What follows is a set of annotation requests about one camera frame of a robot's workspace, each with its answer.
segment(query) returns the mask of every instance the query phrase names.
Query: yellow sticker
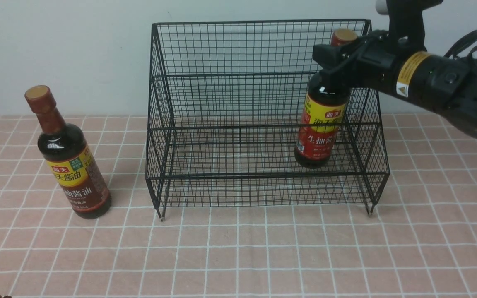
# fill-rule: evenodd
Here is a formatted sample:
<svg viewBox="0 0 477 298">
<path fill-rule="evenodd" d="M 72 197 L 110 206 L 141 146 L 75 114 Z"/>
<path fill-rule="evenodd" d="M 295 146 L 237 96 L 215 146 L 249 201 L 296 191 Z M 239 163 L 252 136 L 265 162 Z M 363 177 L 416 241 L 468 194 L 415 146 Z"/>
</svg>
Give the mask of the yellow sticker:
<svg viewBox="0 0 477 298">
<path fill-rule="evenodd" d="M 399 78 L 397 79 L 396 90 L 397 94 L 400 96 L 407 97 L 408 91 L 410 89 L 410 82 L 413 74 L 421 65 L 421 63 L 432 54 L 426 52 L 417 52 L 413 54 L 402 66 L 401 71 L 399 72 Z"/>
<path fill-rule="evenodd" d="M 344 108 L 345 104 L 335 107 L 323 106 L 313 101 L 308 94 L 305 99 L 305 112 L 310 116 L 308 124 L 319 125 L 340 123 L 343 118 Z M 311 128 L 315 132 L 333 132 L 337 130 L 337 126 L 312 126 Z"/>
<path fill-rule="evenodd" d="M 51 171 L 55 174 L 56 181 L 62 186 L 74 187 L 83 183 L 88 175 L 86 168 L 93 161 L 89 147 L 82 151 L 76 158 L 67 161 L 47 161 Z"/>
</svg>

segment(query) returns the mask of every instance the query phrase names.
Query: soy sauce bottle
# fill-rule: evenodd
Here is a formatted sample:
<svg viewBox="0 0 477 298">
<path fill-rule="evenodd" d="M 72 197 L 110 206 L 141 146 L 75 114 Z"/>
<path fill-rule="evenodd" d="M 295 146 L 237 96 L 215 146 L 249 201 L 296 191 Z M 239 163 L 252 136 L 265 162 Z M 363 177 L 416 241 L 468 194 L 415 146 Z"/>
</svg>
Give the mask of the soy sauce bottle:
<svg viewBox="0 0 477 298">
<path fill-rule="evenodd" d="M 42 129 L 38 149 L 73 211 L 85 219 L 106 213 L 111 206 L 110 190 L 82 130 L 64 121 L 49 87 L 38 85 L 28 89 L 25 99 Z"/>
<path fill-rule="evenodd" d="M 350 29 L 337 29 L 331 39 L 332 46 L 345 45 L 358 38 Z M 329 161 L 335 144 L 339 124 L 351 96 L 351 89 L 331 86 L 321 72 L 314 74 L 307 86 L 301 124 L 294 157 L 305 168 L 321 168 Z"/>
</svg>

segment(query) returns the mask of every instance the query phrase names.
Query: bottle cap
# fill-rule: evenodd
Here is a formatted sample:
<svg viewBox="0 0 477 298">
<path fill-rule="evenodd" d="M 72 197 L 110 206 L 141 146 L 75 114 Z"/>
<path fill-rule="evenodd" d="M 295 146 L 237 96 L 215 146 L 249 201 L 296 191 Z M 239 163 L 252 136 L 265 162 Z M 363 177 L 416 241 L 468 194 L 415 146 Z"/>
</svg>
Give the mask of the bottle cap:
<svg viewBox="0 0 477 298">
<path fill-rule="evenodd" d="M 35 114 L 48 113 L 56 107 L 53 93 L 45 85 L 38 85 L 28 89 L 25 92 L 25 99 Z"/>
<path fill-rule="evenodd" d="M 346 43 L 355 41 L 357 38 L 358 38 L 358 35 L 353 30 L 340 28 L 340 29 L 337 29 L 332 35 L 331 45 L 333 46 L 345 45 Z"/>
</svg>

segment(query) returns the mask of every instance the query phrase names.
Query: metal wire mesh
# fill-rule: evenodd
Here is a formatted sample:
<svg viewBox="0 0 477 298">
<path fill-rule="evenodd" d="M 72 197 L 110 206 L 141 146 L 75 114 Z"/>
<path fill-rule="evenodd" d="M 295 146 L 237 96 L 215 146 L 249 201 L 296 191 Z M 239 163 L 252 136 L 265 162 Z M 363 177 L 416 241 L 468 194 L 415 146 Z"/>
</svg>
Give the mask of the metal wire mesh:
<svg viewBox="0 0 477 298">
<path fill-rule="evenodd" d="M 293 156 L 312 46 L 366 20 L 154 24 L 146 180 L 156 209 L 364 202 L 389 176 L 377 93 L 354 89 L 327 166 Z"/>
</svg>

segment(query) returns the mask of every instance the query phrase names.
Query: white wall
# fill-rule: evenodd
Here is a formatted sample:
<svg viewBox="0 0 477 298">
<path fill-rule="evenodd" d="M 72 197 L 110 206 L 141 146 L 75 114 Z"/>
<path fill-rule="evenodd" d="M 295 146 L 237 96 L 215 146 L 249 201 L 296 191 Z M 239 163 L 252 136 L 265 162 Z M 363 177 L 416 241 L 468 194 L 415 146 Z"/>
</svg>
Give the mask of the white wall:
<svg viewBox="0 0 477 298">
<path fill-rule="evenodd" d="M 23 93 L 51 86 L 63 113 L 144 114 L 151 24 L 167 21 L 366 18 L 375 0 L 0 0 L 0 115 L 30 113 Z M 424 13 L 429 51 L 477 29 L 477 0 Z M 419 111 L 384 98 L 383 111 Z"/>
</svg>

